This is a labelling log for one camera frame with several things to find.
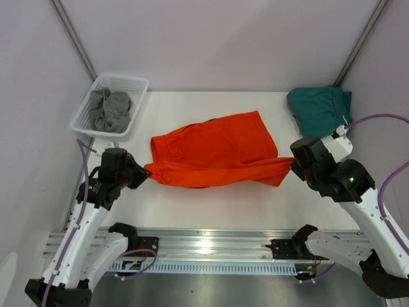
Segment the orange shorts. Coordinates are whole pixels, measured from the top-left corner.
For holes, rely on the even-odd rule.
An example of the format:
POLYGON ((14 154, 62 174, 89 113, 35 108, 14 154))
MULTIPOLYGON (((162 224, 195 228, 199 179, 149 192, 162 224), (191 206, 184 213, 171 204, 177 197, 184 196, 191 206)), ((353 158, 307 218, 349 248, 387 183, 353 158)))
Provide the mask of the orange shorts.
POLYGON ((150 141, 151 178, 184 188, 255 181, 278 187, 292 157, 279 151, 258 111, 193 123, 150 141))

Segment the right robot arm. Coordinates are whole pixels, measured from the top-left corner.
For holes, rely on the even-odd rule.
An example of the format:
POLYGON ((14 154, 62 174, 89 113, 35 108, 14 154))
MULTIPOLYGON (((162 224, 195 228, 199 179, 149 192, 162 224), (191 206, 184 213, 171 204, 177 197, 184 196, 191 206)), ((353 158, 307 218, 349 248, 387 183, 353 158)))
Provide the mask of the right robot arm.
POLYGON ((334 238, 313 225, 292 237, 299 258, 322 256, 357 273, 376 295, 408 297, 408 239, 379 201, 376 184, 358 161, 350 159, 350 140, 343 136, 302 138, 294 142, 291 170, 310 189, 338 203, 364 232, 370 247, 334 238))

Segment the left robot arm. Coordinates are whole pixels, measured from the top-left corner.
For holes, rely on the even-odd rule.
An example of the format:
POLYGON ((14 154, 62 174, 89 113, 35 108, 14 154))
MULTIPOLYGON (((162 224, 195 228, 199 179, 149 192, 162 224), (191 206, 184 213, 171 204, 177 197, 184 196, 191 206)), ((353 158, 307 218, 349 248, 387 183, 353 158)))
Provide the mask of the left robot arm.
POLYGON ((123 148, 108 148, 99 167, 86 175, 68 229, 52 262, 39 279, 30 279, 26 295, 36 306, 89 306, 93 290, 114 261, 137 252, 134 226, 115 223, 92 254, 95 235, 124 188, 137 189, 150 172, 123 148))

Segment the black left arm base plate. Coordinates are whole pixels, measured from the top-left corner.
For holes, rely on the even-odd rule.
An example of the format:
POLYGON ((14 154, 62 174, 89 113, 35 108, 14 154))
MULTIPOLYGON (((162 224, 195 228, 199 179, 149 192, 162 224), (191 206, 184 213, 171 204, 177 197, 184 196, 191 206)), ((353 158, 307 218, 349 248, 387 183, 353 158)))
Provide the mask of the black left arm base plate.
POLYGON ((160 239, 158 237, 139 237, 137 241, 137 245, 135 246, 134 250, 143 249, 143 251, 134 252, 129 254, 128 256, 137 257, 137 258, 153 258, 153 254, 150 251, 146 251, 147 249, 153 250, 154 252, 158 252, 160 239))

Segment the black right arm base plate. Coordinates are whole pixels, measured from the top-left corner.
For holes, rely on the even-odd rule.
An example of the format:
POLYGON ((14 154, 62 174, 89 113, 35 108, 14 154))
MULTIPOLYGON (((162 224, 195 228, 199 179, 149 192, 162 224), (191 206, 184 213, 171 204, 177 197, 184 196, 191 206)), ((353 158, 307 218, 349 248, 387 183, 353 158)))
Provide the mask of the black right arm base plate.
POLYGON ((294 244, 291 239, 272 239, 264 247, 271 251, 274 260, 327 260, 310 253, 304 244, 294 244))

